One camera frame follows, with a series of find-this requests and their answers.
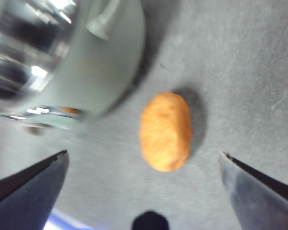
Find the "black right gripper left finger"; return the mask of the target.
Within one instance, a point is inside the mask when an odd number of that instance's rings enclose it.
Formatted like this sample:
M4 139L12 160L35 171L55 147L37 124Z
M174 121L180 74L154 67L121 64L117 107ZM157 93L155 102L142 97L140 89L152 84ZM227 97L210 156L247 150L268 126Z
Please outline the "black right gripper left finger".
M69 167L62 150L0 180L0 230L41 230L56 203Z

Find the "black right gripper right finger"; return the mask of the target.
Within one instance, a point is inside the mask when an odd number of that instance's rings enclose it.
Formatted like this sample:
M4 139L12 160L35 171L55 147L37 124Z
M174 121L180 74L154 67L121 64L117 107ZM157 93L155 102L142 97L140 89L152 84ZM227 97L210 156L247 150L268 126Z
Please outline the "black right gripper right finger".
M288 185L227 153L218 157L221 180L244 230L288 230Z

